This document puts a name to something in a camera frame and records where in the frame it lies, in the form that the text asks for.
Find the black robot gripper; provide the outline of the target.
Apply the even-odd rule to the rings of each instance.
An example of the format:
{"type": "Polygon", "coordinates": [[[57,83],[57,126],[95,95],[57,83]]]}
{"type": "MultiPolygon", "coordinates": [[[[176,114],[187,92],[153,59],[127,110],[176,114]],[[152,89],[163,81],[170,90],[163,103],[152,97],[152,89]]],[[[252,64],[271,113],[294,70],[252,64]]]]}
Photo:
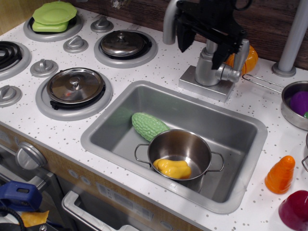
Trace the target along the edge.
{"type": "Polygon", "coordinates": [[[194,42],[196,34],[217,44],[212,58],[212,70],[218,70],[228,57],[238,52],[246,31],[235,21],[234,11],[238,8],[235,0],[180,0],[176,3],[178,47],[185,52],[194,42]]]}

